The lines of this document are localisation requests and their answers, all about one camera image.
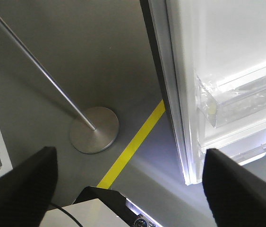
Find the yellow tape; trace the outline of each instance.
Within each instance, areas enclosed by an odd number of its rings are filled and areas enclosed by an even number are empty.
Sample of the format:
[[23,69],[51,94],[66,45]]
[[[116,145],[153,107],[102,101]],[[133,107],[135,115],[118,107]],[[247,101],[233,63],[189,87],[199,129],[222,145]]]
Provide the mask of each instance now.
[[151,113],[151,115],[148,117],[146,122],[139,129],[139,131],[134,136],[134,138],[131,140],[131,142],[127,145],[127,147],[123,150],[123,152],[120,154],[118,159],[111,166],[110,170],[106,173],[103,179],[99,182],[97,187],[108,189],[112,185],[112,183],[115,181],[115,179],[118,177],[120,172],[129,162],[129,160],[132,158],[136,150],[139,148],[139,146],[148,136],[148,134],[153,129],[153,127],[156,125],[156,123],[161,118],[164,112],[165,112],[164,102],[163,100],[161,100],[161,102],[154,109],[154,111]]

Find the clear plastic bin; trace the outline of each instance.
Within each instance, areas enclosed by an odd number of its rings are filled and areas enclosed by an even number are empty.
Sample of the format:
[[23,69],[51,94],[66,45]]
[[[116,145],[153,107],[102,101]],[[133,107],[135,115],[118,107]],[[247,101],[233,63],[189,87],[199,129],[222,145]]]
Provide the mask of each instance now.
[[266,67],[223,84],[198,81],[198,106],[214,127],[266,108]]

